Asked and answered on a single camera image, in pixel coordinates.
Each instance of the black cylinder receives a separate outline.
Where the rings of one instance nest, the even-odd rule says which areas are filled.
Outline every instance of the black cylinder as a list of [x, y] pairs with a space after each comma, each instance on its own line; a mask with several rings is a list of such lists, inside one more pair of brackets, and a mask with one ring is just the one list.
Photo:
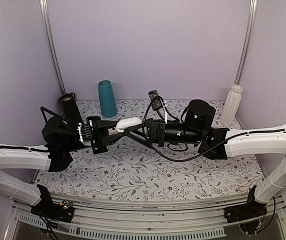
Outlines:
[[188, 104], [185, 116], [185, 126], [193, 131], [202, 132], [211, 127], [215, 108], [203, 100], [192, 100]]
[[62, 95], [59, 100], [62, 103], [65, 118], [76, 123], [76, 127], [78, 123], [84, 123], [78, 110], [75, 101], [75, 94], [73, 92]]
[[200, 139], [201, 135], [199, 132], [189, 130], [183, 124], [168, 122], [166, 125], [164, 135], [165, 143], [197, 144]]

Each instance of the white plastic casing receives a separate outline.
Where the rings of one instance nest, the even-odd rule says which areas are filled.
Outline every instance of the white plastic casing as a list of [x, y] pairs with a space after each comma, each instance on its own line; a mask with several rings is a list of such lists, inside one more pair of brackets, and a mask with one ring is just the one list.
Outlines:
[[[286, 129], [286, 124], [278, 127], [261, 128], [254, 130], [231, 129], [227, 132], [225, 139], [239, 133], [251, 131], [269, 131]], [[286, 130], [272, 133], [254, 133], [235, 137], [225, 144], [225, 151], [228, 157], [248, 154], [285, 154], [286, 155]]]
[[0, 193], [35, 206], [41, 201], [41, 192], [31, 185], [10, 176], [0, 170]]
[[[43, 145], [29, 148], [48, 150]], [[49, 152], [0, 148], [0, 169], [38, 169], [47, 171], [50, 164]]]
[[127, 119], [123, 119], [120, 120], [117, 124], [116, 124], [116, 130], [119, 133], [123, 133], [124, 129], [132, 127], [132, 126], [136, 126], [142, 123], [142, 120], [139, 117], [130, 117]]
[[286, 187], [286, 157], [278, 167], [255, 189], [255, 201], [264, 204]]

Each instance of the vent grille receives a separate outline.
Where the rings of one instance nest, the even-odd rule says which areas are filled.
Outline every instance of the vent grille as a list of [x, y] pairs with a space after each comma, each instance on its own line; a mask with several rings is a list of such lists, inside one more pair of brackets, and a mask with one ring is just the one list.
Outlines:
[[[46, 228], [45, 223], [36, 216], [29, 216], [21, 213], [19, 220], [39, 228]], [[58, 229], [57, 232], [89, 238], [91, 240], [207, 240], [226, 236], [224, 228], [222, 227], [193, 232], [144, 234], [98, 231], [84, 227], [69, 226], [69, 231], [59, 231]]]

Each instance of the table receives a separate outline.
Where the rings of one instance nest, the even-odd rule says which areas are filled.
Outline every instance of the table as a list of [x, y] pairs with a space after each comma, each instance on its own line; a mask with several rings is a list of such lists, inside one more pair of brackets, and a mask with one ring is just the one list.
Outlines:
[[[229, 126], [221, 123], [224, 101], [207, 101], [215, 107], [212, 127], [240, 129], [236, 119]], [[149, 100], [118, 100], [118, 114], [109, 118], [143, 118]], [[168, 109], [179, 117], [189, 100], [169, 100]], [[100, 116], [98, 101], [77, 102], [83, 120]], [[158, 118], [151, 111], [149, 117]], [[248, 192], [263, 180], [263, 173], [254, 155], [209, 160], [200, 157], [188, 162], [170, 162], [153, 150], [124, 137], [109, 151], [93, 154], [91, 148], [72, 153], [74, 161], [62, 172], [40, 171], [36, 184], [52, 193], [82, 198], [118, 201], [180, 201], [224, 197]], [[161, 152], [176, 159], [197, 153], [192, 145], [186, 152]]]

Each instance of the metal pole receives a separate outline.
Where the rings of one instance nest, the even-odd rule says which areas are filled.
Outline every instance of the metal pole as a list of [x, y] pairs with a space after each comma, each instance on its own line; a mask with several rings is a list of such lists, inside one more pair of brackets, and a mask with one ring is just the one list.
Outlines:
[[247, 27], [246, 27], [246, 35], [242, 50], [242, 55], [238, 64], [237, 74], [235, 78], [235, 84], [240, 85], [244, 66], [246, 62], [246, 57], [249, 49], [250, 40], [252, 37], [252, 32], [254, 28], [254, 22], [255, 22], [255, 15], [256, 15], [256, 7], [257, 7], [257, 0], [251, 0], [249, 5], [249, 12], [248, 12], [248, 19], [247, 19]]
[[61, 94], [63, 95], [66, 93], [66, 90], [65, 90], [65, 85], [63, 82], [61, 70], [59, 67], [58, 58], [56, 55], [53, 33], [52, 33], [52, 28], [51, 28], [51, 23], [49, 19], [49, 13], [48, 13], [47, 0], [40, 0], [40, 7], [41, 7], [42, 19], [43, 19], [43, 24], [44, 24], [44, 29], [45, 29], [45, 35], [47, 38], [48, 47], [49, 47], [52, 62], [54, 65], [54, 70], [55, 70], [58, 86], [61, 91]]

